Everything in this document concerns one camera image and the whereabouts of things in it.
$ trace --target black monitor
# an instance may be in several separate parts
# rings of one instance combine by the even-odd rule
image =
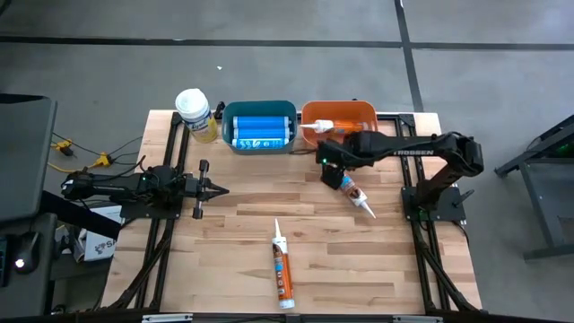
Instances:
[[[56,110],[43,96],[0,93],[0,222],[38,211]]]

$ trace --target yellow label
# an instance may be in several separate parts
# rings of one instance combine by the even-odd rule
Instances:
[[[215,118],[211,113],[207,119],[206,125],[207,127],[191,131],[191,134],[200,143],[209,143],[217,138],[217,121],[215,121]]]

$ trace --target metal stand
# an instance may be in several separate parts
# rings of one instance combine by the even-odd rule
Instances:
[[[574,185],[574,159],[560,157],[563,147],[574,142],[574,115],[539,136],[540,143],[494,170],[506,177],[520,170],[548,248],[529,251],[525,260],[574,254],[574,244],[566,243],[561,218],[572,219],[570,202]]]

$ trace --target orange bin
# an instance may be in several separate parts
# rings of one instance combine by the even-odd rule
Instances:
[[[316,120],[364,122],[368,129],[377,131],[377,112],[367,101],[311,101],[301,111],[301,124],[312,124]],[[314,147],[318,140],[334,139],[343,142],[344,134],[323,133],[318,134],[313,129],[301,128],[303,139]]]

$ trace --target white lid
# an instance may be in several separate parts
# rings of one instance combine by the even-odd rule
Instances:
[[[279,307],[282,309],[292,309],[295,307],[295,300],[279,301]]]
[[[199,89],[187,89],[176,98],[176,108],[182,118],[194,119],[203,116],[209,103]]]

